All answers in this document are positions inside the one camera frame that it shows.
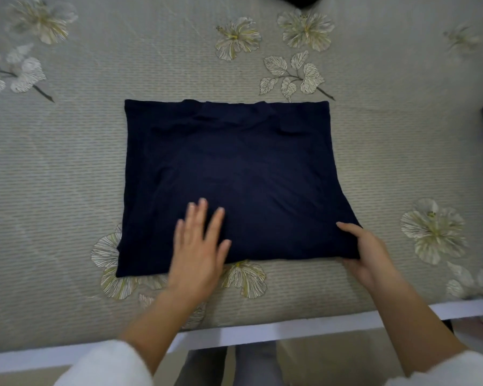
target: forearm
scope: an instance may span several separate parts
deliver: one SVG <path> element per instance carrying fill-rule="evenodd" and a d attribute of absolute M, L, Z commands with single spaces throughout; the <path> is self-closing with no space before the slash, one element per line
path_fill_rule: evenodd
<path fill-rule="evenodd" d="M 145 313 L 133 321 L 119 339 L 129 343 L 154 374 L 193 306 L 163 291 Z"/>
<path fill-rule="evenodd" d="M 399 273 L 383 279 L 371 296 L 406 376 L 467 349 Z"/>

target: dark blue fabric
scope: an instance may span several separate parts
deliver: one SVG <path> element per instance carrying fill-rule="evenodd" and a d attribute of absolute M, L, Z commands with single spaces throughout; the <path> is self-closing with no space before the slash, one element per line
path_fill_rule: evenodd
<path fill-rule="evenodd" d="M 126 100 L 125 210 L 116 276 L 168 272 L 187 203 L 225 208 L 226 262 L 358 258 L 336 176 L 328 102 Z"/>

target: person's left hand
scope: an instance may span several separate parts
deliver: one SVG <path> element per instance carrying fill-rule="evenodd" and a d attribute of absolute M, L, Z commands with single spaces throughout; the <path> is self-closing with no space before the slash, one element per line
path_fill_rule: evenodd
<path fill-rule="evenodd" d="M 177 221 L 174 234 L 174 256 L 168 273 L 168 291 L 195 308 L 212 294 L 224 269 L 231 240 L 217 247 L 225 211 L 219 207 L 204 236 L 207 201 L 198 206 L 189 203 L 186 217 Z"/>

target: person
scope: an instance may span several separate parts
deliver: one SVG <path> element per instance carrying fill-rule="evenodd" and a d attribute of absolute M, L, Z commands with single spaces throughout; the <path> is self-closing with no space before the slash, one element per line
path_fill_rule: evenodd
<path fill-rule="evenodd" d="M 56 386 L 152 385 L 180 327 L 217 287 L 231 246 L 229 240 L 217 245 L 224 209 L 215 211 L 204 233 L 206 211 L 205 199 L 190 203 L 184 221 L 177 222 L 168 287 L 117 340 L 81 358 Z M 470 351 L 438 319 L 393 266 L 384 242 L 357 225 L 337 225 L 357 237 L 361 259 L 343 265 L 370 293 L 409 377 L 386 385 L 483 385 L 483 355 Z M 191 351 L 176 384 L 219 386 L 225 349 Z M 236 354 L 235 386 L 284 385 L 275 343 L 239 345 Z"/>

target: hand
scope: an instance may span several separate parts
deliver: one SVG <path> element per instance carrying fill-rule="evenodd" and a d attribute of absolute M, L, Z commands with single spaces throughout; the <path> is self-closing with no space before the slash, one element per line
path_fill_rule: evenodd
<path fill-rule="evenodd" d="M 189 203 L 185 221 L 177 221 L 174 234 L 174 255 L 168 273 L 168 291 L 194 309 L 212 294 L 224 269 L 231 247 L 223 240 L 217 248 L 218 236 L 225 211 L 218 208 L 204 237 L 207 201 Z"/>
<path fill-rule="evenodd" d="M 342 263 L 370 293 L 400 277 L 382 240 L 353 223 L 336 222 L 336 226 L 358 238 L 360 260 L 342 259 Z"/>

